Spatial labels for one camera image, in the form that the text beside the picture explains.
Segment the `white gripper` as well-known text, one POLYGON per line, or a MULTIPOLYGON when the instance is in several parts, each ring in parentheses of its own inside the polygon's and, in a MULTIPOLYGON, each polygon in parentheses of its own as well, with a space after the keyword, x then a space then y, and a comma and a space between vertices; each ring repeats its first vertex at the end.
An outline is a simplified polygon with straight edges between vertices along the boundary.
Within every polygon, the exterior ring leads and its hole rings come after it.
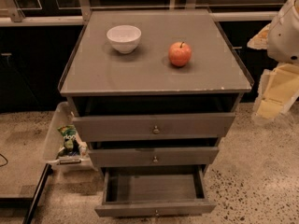
POLYGON ((267 49, 268 56, 279 62, 273 70, 263 71, 253 106, 254 118, 274 120, 299 97, 299 0, 288 0, 247 47, 267 49))

